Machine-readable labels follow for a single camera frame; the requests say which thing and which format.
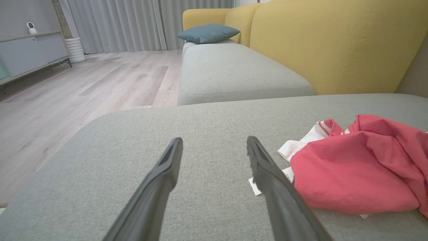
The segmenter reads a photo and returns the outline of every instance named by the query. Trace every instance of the gray curtain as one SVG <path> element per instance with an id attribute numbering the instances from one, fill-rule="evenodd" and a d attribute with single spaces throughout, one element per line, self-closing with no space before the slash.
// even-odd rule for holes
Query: gray curtain
<path id="1" fill-rule="evenodd" d="M 187 9 L 231 8 L 233 0 L 68 0 L 85 53 L 166 50 Z"/>

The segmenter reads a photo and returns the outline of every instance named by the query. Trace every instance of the sofa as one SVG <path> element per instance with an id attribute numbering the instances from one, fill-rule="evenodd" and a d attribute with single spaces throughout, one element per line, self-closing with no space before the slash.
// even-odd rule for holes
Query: sofa
<path id="1" fill-rule="evenodd" d="M 224 24 L 241 33 L 230 39 L 239 45 L 185 44 L 178 104 L 394 93 L 427 33 L 427 10 L 424 0 L 274 0 L 187 10 L 185 30 Z"/>

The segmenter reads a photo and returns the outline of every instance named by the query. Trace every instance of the teal pillow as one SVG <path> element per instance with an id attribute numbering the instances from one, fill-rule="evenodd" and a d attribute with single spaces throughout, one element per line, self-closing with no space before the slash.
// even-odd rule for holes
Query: teal pillow
<path id="1" fill-rule="evenodd" d="M 197 26 L 189 28 L 181 32 L 177 37 L 180 39 L 194 42 L 194 43 L 218 43 L 228 38 L 231 38 L 241 31 L 220 25 L 220 24 L 208 24 L 204 26 Z"/>

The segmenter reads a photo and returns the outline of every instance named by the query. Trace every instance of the gray upholstery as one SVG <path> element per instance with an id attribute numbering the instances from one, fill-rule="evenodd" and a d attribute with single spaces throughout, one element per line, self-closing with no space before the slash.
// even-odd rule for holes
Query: gray upholstery
<path id="1" fill-rule="evenodd" d="M 223 40 L 223 41 L 218 42 L 218 43 L 236 43 L 236 42 L 233 41 L 232 39 L 226 39 L 226 40 Z M 181 53 L 181 56 L 184 57 L 184 54 L 186 53 L 187 49 L 192 47 L 192 46 L 195 46 L 195 45 L 198 45 L 198 44 L 194 43 L 194 42 L 185 41 L 184 45 L 183 45 L 183 51 Z"/>
<path id="2" fill-rule="evenodd" d="M 177 186 L 161 240 L 272 240 L 263 195 L 254 196 L 248 135 L 276 151 L 316 121 L 377 114 L 428 131 L 428 99 L 403 94 L 306 96 L 137 109 L 86 125 L 0 215 L 0 240 L 101 240 L 169 141 L 183 138 Z M 315 210 L 335 240 L 426 240 L 417 211 L 367 219 Z"/>
<path id="3" fill-rule="evenodd" d="M 240 44 L 203 44 L 188 48 L 178 104 L 313 95 L 302 76 Z"/>

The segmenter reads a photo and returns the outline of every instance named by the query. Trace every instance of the yellow cushion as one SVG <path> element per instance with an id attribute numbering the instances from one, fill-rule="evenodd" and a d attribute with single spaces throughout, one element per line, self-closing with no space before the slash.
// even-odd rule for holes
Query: yellow cushion
<path id="1" fill-rule="evenodd" d="M 183 13 L 183 29 L 192 27 L 221 24 L 224 25 L 226 14 L 231 9 L 189 9 Z"/>
<path id="2" fill-rule="evenodd" d="M 226 14 L 224 24 L 241 31 L 240 34 L 232 37 L 232 40 L 247 47 L 250 46 L 251 24 L 254 14 L 260 5 L 261 3 L 256 3 L 236 7 Z"/>
<path id="3" fill-rule="evenodd" d="M 262 4 L 250 48 L 317 94 L 393 93 L 428 29 L 427 0 L 276 0 Z"/>

